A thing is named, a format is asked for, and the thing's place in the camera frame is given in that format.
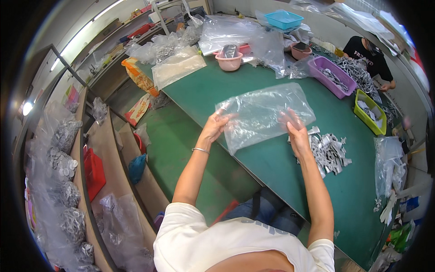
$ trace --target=bangle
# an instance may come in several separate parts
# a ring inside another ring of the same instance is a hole
[[[205,150],[205,149],[202,149],[202,148],[192,148],[192,151],[193,150],[201,150],[202,152],[205,152],[205,153],[207,153],[207,154],[209,154],[210,155],[210,152],[208,152],[207,150]]]

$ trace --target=green table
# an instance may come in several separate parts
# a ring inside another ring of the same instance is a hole
[[[347,137],[346,157],[352,164],[343,172],[329,173],[324,181],[334,207],[334,230],[339,233],[335,245],[365,270],[369,270],[386,240],[390,227],[384,229],[375,206],[375,147],[373,132],[353,113],[355,95],[339,100],[314,78],[277,80],[272,69],[249,64],[235,72],[224,72],[214,56],[204,57],[204,67],[164,88],[167,94],[194,121],[204,126],[218,102],[249,91],[297,82],[305,92],[307,101],[316,115],[322,134],[334,133],[338,138]],[[152,78],[151,65],[137,63]],[[224,137],[218,142],[226,149]],[[263,182],[302,217],[310,220],[301,168],[296,164],[287,135],[243,148],[235,159],[251,175]]]

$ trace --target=purple plastic basket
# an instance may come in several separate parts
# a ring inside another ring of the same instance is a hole
[[[310,72],[318,81],[320,81],[326,88],[328,88],[336,97],[342,99],[345,96],[351,95],[351,93],[356,88],[356,82],[353,80],[346,72],[344,72],[340,67],[335,65],[329,59],[319,56],[308,62],[310,66]],[[337,87],[332,81],[330,81],[324,74],[322,74],[318,69],[329,69],[332,73],[334,73],[344,85],[348,87],[348,91],[344,92],[340,88]]]

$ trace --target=person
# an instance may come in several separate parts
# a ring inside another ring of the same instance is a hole
[[[371,41],[366,38],[353,36],[346,44],[343,52],[343,56],[356,60],[365,57],[367,59],[367,72],[370,76],[374,77],[379,74],[383,80],[389,82],[383,84],[379,89],[380,91],[386,92],[390,89],[396,88],[396,82],[391,75],[387,62],[385,61],[384,54]]]
[[[332,202],[311,152],[307,129],[291,109],[281,112],[279,121],[288,130],[291,148],[301,164],[311,217],[308,247],[294,234],[261,222],[258,218],[263,217],[263,204],[254,219],[235,217],[207,227],[195,203],[211,144],[229,121],[221,114],[219,111],[208,118],[166,208],[154,242],[157,271],[333,272]],[[241,204],[234,211],[247,206]]]

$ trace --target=blue plastic bag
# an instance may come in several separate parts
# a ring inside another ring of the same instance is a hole
[[[137,156],[128,164],[128,176],[130,177],[131,183],[137,184],[141,181],[142,174],[145,170],[147,154]]]

